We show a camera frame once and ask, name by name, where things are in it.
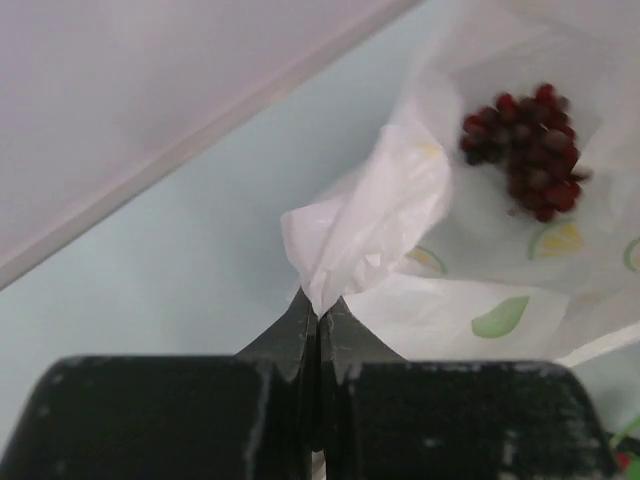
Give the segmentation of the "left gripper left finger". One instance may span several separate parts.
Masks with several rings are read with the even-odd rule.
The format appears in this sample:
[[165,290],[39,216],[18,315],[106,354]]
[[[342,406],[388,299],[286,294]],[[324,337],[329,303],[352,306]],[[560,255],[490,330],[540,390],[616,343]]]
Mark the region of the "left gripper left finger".
[[297,294],[231,356],[84,355],[35,384],[5,479],[308,479],[317,318]]

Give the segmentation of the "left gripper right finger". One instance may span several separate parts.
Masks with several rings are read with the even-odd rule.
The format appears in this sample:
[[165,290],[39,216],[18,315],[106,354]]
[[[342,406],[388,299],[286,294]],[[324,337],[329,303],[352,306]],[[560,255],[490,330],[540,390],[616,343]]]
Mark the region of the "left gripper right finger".
[[589,395],[547,361],[410,362],[344,302],[319,322],[330,479],[616,479]]

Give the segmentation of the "white printed plastic bag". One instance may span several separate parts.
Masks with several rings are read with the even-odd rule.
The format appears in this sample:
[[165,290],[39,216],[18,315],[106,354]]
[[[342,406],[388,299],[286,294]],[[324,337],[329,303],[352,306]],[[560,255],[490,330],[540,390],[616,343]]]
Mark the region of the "white printed plastic bag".
[[[569,101],[573,176],[550,171],[534,214],[513,149],[465,162],[462,126],[496,96]],[[338,300],[412,360],[557,360],[639,339],[639,5],[436,1],[421,51],[368,160],[281,219],[317,314]]]

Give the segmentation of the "red fake dragon fruit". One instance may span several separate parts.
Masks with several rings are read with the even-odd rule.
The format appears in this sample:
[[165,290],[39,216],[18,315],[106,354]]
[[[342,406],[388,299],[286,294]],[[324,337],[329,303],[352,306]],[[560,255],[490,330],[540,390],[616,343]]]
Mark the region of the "red fake dragon fruit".
[[639,416],[610,436],[610,446],[626,479],[639,480]]

